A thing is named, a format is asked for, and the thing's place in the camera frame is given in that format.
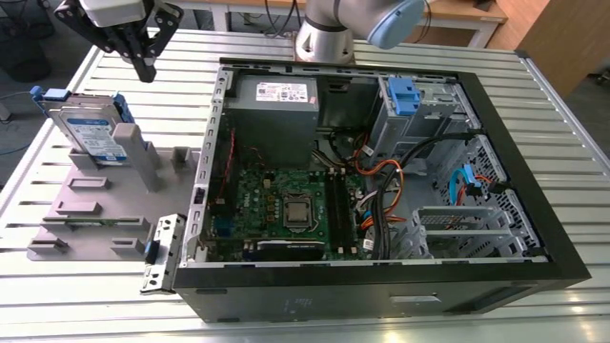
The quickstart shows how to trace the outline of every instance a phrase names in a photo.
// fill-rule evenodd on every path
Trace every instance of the hard drive label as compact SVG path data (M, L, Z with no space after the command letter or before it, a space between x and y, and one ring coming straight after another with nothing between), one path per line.
M125 150L112 139L112 126L104 119L66 119L76 139L102 164L126 160Z

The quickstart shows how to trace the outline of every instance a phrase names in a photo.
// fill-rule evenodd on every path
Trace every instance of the label sticker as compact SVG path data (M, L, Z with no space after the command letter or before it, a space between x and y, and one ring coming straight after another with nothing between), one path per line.
M361 151L368 155L368 156L372 156L372 153L375 152L369 147L368 145L364 145L361 147Z
M365 249L365 250L372 250L372 240L369 239L364 239L363 243L361 243L361 248Z
M501 23L501 18L491 18L488 16L481 16L480 20L483 20L483 21L495 21L496 23Z
M89 155L100 161L126 160L125 150L112 139L112 126L108 120L69 118L65 121Z
M307 102L307 84L261 82L256 85L256 101Z

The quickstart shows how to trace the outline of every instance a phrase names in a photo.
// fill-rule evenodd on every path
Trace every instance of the metal bracket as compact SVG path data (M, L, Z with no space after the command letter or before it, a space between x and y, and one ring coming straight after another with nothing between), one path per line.
M140 294L173 294L173 276L178 266L185 217L172 214L158 218L154 234L145 245L144 284Z

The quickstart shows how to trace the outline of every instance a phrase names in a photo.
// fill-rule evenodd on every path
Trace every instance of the ram slot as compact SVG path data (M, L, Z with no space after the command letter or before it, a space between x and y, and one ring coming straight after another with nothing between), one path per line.
M349 222L349 196L343 175L325 176L324 192L331 248L348 254L353 246L353 233Z

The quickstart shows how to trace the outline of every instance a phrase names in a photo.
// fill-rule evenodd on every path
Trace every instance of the blue drive bracket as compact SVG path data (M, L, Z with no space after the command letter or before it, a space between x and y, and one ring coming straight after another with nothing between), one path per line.
M388 78L388 91L399 116L412 116L419 108L419 90L409 78Z
M114 92L112 94L112 99L114 100L116 111L118 112L118 115L121 116L122 122L133 124L134 123L133 116L132 116L132 113L126 106L125 97L118 92Z
M42 94L42 89L40 86L33 86L32 89L29 89L29 94L32 95L32 101L34 102L34 105L37 108L40 108L41 113L48 118L48 113L41 105L42 101L61 101L64 102L68 100L69 96L72 95L70 91L66 89L56 89L50 88L44 94Z

